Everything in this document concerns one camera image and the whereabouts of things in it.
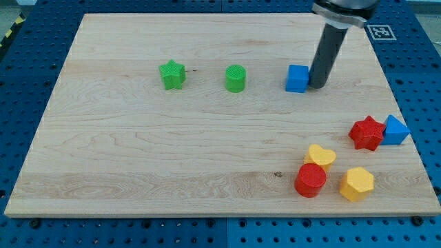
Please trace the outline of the robot arm flange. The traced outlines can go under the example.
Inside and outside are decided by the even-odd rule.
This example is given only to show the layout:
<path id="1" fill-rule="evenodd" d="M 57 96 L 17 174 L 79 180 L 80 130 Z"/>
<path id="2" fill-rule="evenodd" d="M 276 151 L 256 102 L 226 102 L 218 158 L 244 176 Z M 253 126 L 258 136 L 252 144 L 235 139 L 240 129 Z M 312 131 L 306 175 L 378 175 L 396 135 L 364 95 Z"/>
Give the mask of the robot arm flange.
<path id="1" fill-rule="evenodd" d="M 380 0 L 314 0 L 312 11 L 338 29 L 363 28 L 376 12 Z"/>

